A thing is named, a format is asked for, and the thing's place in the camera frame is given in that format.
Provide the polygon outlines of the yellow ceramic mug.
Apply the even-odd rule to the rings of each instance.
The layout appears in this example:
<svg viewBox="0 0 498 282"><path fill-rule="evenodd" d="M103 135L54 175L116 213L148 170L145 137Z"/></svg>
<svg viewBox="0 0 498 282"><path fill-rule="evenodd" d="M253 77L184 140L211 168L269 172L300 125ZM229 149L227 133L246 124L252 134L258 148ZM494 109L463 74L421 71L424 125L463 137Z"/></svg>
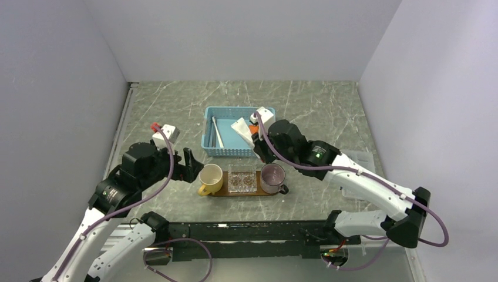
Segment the yellow ceramic mug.
<svg viewBox="0 0 498 282"><path fill-rule="evenodd" d="M223 186L223 170L216 164L206 164L198 174L201 187L199 196L207 196L217 193Z"/></svg>

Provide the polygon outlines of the mauve ceramic mug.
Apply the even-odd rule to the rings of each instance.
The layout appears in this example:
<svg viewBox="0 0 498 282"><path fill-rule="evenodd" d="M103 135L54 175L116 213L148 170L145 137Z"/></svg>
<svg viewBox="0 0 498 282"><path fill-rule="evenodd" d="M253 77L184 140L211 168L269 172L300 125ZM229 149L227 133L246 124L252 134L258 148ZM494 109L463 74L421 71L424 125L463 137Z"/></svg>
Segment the mauve ceramic mug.
<svg viewBox="0 0 498 282"><path fill-rule="evenodd" d="M282 166L275 163L264 165L260 172L262 190L268 194L288 194L289 188L284 183L285 176L285 170Z"/></svg>

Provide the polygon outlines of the brown oval wooden tray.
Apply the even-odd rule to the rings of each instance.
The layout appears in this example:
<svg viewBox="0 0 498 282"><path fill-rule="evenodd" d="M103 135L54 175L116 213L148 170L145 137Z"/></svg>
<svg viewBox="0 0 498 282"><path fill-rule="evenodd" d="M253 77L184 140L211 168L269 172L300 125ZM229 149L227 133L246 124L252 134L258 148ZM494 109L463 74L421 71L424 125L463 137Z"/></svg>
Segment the brown oval wooden tray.
<svg viewBox="0 0 498 282"><path fill-rule="evenodd" d="M262 190L261 185L260 185L260 171L256 171L257 174L257 191L254 194L239 194L239 195L232 195L228 193L228 172L223 171L223 186L221 189L215 193L215 194L209 194L209 196L213 197L234 197L234 196L273 196L276 194L268 194L265 191Z"/></svg>

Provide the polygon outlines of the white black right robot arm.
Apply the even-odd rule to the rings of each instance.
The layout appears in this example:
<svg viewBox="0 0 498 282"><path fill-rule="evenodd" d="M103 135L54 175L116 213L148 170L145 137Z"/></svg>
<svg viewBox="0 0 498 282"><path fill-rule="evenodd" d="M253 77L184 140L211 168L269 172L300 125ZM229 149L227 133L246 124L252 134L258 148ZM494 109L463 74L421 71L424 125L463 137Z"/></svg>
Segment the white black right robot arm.
<svg viewBox="0 0 498 282"><path fill-rule="evenodd" d="M324 237L331 244L352 236L386 236L394 243L414 249L426 219L430 192L397 186L377 176L338 148L321 140L306 140L299 128L278 120L266 130L254 133L255 153L264 163L286 162L304 176L340 185L355 197L376 206L376 211L333 210L324 226Z"/></svg>

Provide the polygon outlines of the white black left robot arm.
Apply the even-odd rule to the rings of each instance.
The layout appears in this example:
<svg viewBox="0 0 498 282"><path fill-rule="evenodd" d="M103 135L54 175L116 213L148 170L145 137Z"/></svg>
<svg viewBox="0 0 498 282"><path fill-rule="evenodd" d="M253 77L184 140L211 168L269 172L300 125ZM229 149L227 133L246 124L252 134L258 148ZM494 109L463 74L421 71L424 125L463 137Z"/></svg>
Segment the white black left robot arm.
<svg viewBox="0 0 498 282"><path fill-rule="evenodd" d="M192 183L204 165L185 147L179 156L153 142L131 145L95 188L82 222L54 266L38 281L83 281L91 263L129 211L157 196L170 181Z"/></svg>

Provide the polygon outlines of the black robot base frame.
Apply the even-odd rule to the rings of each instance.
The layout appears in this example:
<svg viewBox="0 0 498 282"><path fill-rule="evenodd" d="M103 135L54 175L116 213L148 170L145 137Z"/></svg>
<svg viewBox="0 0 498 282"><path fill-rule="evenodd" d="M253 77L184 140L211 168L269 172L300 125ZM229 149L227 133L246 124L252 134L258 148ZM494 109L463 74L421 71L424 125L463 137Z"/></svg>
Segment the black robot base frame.
<svg viewBox="0 0 498 282"><path fill-rule="evenodd" d="M145 256L152 266L197 259L300 257L318 259L328 249L345 255L359 236L341 237L325 220L171 222L169 235Z"/></svg>

